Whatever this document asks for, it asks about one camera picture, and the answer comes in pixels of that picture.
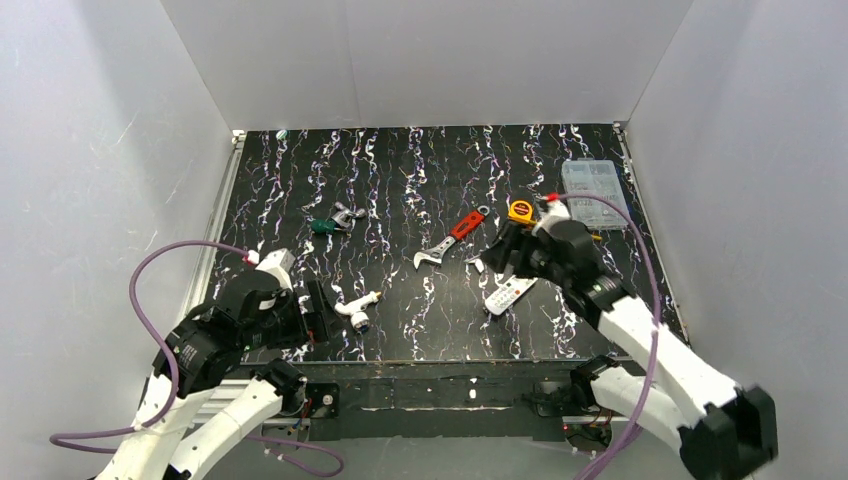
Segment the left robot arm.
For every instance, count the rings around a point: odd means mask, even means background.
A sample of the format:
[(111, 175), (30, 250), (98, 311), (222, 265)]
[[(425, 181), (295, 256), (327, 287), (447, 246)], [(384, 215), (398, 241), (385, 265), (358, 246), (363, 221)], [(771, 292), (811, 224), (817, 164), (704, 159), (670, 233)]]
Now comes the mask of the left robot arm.
[(248, 250), (242, 257), (247, 269), (160, 340), (133, 424), (102, 478), (201, 479), (270, 418), (281, 416), (300, 433), (313, 419), (335, 415), (336, 393), (312, 387), (294, 365), (276, 358), (254, 370), (245, 388), (206, 422), (196, 421), (246, 353), (323, 344), (346, 327), (363, 333), (369, 306), (381, 299), (371, 291), (334, 303), (315, 280), (299, 294), (287, 249)]

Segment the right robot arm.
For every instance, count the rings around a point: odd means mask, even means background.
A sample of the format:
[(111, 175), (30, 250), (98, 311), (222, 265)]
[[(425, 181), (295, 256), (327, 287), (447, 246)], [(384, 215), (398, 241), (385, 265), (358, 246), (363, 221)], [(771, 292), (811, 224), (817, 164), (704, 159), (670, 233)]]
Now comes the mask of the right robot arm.
[(510, 221), (483, 253), (493, 270), (560, 288), (566, 305), (623, 348), (644, 371), (609, 357), (571, 374), (583, 398), (627, 415), (675, 451), (695, 479), (744, 479), (779, 455), (776, 404), (763, 388), (743, 387), (682, 342), (595, 250), (575, 220), (538, 228)]

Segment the white plastic valve fitting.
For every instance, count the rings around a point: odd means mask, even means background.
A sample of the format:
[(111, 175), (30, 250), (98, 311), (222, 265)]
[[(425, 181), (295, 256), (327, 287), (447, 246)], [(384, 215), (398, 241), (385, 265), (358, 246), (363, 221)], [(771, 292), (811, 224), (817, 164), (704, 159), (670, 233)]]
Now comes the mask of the white plastic valve fitting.
[(382, 296), (383, 294), (380, 291), (369, 291), (362, 297), (348, 303), (336, 302), (334, 311), (349, 320), (355, 333), (364, 334), (370, 328), (370, 319), (366, 309), (370, 305), (378, 303)]

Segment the yellow tape measure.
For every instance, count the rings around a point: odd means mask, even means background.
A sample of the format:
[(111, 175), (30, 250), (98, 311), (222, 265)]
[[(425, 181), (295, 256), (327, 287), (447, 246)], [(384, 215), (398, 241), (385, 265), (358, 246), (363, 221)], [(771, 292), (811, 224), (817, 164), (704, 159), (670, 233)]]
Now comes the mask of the yellow tape measure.
[(524, 227), (533, 227), (537, 223), (534, 217), (534, 206), (526, 200), (513, 201), (509, 206), (507, 218), (510, 222)]

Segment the clear plastic screw box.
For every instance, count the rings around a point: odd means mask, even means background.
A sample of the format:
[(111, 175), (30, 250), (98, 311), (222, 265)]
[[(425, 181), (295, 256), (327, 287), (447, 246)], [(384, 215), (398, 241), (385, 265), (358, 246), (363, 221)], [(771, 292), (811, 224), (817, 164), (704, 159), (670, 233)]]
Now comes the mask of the clear plastic screw box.
[[(627, 204), (611, 160), (577, 159), (562, 164), (561, 177), (565, 192), (597, 196), (627, 213)], [(572, 217), (591, 230), (623, 230), (625, 218), (604, 202), (591, 198), (570, 198), (567, 201)]]

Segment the red handled ratchet wrench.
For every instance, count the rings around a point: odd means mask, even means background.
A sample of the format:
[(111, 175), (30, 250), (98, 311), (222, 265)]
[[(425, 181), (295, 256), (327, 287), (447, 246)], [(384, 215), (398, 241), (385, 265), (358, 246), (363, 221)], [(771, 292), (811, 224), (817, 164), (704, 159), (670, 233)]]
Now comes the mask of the red handled ratchet wrench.
[(490, 207), (480, 205), (463, 217), (436, 246), (420, 250), (413, 256), (413, 266), (418, 270), (422, 263), (441, 265), (445, 253), (455, 244), (464, 240), (477, 229), (489, 216)]

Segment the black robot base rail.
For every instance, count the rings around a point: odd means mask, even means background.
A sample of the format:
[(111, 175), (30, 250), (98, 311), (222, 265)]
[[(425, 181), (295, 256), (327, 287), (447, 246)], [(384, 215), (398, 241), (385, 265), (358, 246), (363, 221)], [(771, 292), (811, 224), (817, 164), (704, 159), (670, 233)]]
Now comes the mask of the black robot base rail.
[(231, 446), (260, 426), (344, 438), (532, 437), (559, 441), (591, 406), (683, 447), (724, 422), (737, 382), (687, 349), (618, 362), (344, 363), (277, 358), (232, 372), (153, 372), (135, 426), (187, 451)]

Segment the green handled screwdriver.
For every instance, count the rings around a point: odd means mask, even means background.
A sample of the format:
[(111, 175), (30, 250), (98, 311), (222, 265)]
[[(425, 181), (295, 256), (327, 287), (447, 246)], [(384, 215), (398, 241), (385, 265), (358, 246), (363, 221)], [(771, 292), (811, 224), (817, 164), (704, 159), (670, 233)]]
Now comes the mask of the green handled screwdriver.
[(310, 228), (315, 234), (333, 234), (337, 231), (338, 226), (333, 220), (315, 219), (311, 222)]

